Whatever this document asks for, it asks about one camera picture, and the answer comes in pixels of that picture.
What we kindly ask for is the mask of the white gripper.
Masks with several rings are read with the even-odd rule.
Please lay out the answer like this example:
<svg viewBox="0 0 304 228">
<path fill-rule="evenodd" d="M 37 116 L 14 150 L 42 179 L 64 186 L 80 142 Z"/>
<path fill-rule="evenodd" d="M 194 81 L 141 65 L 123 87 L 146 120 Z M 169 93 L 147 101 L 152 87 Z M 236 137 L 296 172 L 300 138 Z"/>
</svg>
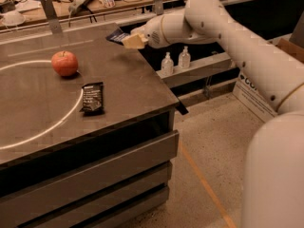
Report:
<svg viewBox="0 0 304 228">
<path fill-rule="evenodd" d="M 131 30 L 131 35 L 122 39 L 125 48 L 143 49 L 146 45 L 152 48 L 164 48 L 161 24 L 163 16 L 156 16 L 144 25 Z"/>
</svg>

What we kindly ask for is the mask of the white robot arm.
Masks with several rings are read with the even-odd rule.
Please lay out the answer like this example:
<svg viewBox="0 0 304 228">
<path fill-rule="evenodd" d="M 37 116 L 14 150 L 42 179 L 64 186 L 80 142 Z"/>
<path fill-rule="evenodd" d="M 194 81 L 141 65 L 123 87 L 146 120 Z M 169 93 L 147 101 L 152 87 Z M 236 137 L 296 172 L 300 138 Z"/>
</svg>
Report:
<svg viewBox="0 0 304 228">
<path fill-rule="evenodd" d="M 304 228 L 304 66 L 238 23 L 219 0 L 187 0 L 123 38 L 126 48 L 217 42 L 277 113 L 250 142 L 241 228 Z"/>
</svg>

